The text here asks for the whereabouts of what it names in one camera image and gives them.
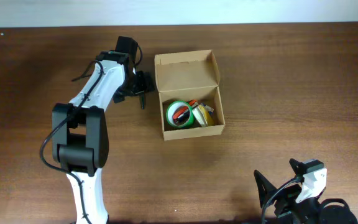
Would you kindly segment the black pen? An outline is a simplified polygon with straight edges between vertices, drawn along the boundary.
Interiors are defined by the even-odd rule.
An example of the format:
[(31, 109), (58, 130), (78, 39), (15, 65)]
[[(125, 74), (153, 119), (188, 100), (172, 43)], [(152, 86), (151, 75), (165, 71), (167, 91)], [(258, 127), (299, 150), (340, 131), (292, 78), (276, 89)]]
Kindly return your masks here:
[(141, 109), (144, 110), (145, 109), (145, 93), (143, 93), (139, 96), (139, 100), (140, 100)]

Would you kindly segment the blue white staples box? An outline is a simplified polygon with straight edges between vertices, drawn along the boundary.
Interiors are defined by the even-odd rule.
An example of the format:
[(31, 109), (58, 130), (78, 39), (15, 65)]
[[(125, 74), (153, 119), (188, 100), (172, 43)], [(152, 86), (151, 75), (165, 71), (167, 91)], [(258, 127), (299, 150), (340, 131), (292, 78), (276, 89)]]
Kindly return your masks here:
[(214, 112), (214, 109), (208, 105), (204, 105), (204, 107), (206, 108), (206, 110), (208, 111), (208, 113), (212, 114)]

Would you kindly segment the yellow sticky note pad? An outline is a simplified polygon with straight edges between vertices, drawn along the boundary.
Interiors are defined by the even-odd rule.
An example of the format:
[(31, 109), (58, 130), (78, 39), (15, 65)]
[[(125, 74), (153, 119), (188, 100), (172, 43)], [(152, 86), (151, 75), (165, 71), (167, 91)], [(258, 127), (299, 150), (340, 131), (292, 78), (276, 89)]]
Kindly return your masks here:
[(206, 105), (198, 105), (192, 109), (193, 116), (197, 120), (198, 124), (205, 128), (208, 126), (214, 126), (214, 120), (211, 116), (211, 112)]

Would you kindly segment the brown cardboard box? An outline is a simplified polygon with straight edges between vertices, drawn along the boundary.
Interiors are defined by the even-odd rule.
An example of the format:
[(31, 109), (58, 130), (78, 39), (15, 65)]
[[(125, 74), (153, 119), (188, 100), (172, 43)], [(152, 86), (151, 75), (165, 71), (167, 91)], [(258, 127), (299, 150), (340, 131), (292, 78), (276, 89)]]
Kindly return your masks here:
[[(220, 73), (212, 50), (158, 54), (154, 58), (164, 140), (220, 135), (225, 127), (219, 91)], [(213, 109), (213, 125), (197, 121), (177, 128), (168, 116), (191, 100)]]

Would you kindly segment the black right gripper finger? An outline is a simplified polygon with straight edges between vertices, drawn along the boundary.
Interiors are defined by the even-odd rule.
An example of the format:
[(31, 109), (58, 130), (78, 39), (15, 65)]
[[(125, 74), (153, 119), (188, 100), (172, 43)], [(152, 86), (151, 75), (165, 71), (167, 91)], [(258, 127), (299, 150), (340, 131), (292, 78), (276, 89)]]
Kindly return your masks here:
[(289, 163), (290, 163), (291, 168), (293, 169), (293, 171), (294, 171), (294, 173), (296, 175), (302, 175), (303, 174), (303, 163), (302, 162), (291, 158), (289, 160)]
[(254, 171), (254, 177), (257, 184), (260, 207), (263, 208), (271, 196), (277, 191), (277, 188), (258, 170)]

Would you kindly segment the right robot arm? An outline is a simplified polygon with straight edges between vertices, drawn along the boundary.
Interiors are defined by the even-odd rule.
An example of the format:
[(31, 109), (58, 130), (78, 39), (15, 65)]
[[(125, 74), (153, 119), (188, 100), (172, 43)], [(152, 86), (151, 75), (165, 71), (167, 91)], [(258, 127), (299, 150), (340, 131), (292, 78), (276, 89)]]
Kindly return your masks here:
[(358, 224), (347, 202), (341, 198), (319, 201), (326, 190), (328, 170), (317, 159), (300, 162), (290, 159), (295, 176), (275, 187), (261, 172), (254, 171), (262, 209), (261, 223), (269, 223), (267, 209), (273, 205), (274, 223)]

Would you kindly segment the orange black stapler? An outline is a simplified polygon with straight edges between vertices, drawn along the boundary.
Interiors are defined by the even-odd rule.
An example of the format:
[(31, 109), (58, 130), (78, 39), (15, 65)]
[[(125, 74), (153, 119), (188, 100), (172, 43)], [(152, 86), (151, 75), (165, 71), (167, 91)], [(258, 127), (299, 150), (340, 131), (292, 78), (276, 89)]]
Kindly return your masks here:
[[(187, 103), (190, 105), (191, 109), (193, 109), (198, 104), (196, 100), (191, 100), (188, 101)], [(177, 125), (184, 122), (189, 117), (190, 117), (190, 109), (187, 106), (180, 106), (172, 116), (174, 123)]]

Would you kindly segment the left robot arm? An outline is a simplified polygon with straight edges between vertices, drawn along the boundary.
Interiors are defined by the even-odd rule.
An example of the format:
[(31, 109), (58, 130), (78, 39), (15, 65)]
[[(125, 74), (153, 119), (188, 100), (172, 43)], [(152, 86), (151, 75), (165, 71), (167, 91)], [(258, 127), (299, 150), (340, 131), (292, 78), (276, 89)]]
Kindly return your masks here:
[(77, 223), (109, 223), (103, 200), (102, 171), (109, 154), (106, 110), (110, 103), (154, 90), (149, 73), (138, 71), (142, 49), (131, 37), (120, 36), (113, 50), (102, 51), (80, 75), (88, 81), (69, 103), (52, 110), (52, 131), (40, 147), (44, 164), (66, 174), (76, 207)]

